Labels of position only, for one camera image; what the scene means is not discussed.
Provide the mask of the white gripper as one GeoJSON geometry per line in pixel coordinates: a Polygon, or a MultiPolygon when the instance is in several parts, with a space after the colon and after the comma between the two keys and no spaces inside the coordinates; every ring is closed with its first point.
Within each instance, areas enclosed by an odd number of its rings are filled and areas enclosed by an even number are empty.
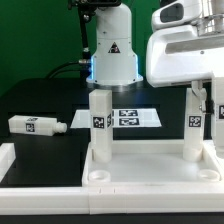
{"type": "Polygon", "coordinates": [[[147,81],[154,87],[191,82],[199,110],[213,114],[201,80],[224,76],[224,0],[161,0],[151,26],[147,81]]]}

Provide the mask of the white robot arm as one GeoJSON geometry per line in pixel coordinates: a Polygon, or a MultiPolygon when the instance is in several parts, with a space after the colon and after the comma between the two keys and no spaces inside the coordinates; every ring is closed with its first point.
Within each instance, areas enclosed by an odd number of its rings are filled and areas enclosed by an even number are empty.
{"type": "Polygon", "coordinates": [[[151,35],[145,74],[140,75],[130,8],[96,8],[96,51],[88,84],[124,87],[147,80],[153,87],[165,87],[211,81],[224,71],[224,0],[171,0],[144,25],[151,35]]]}

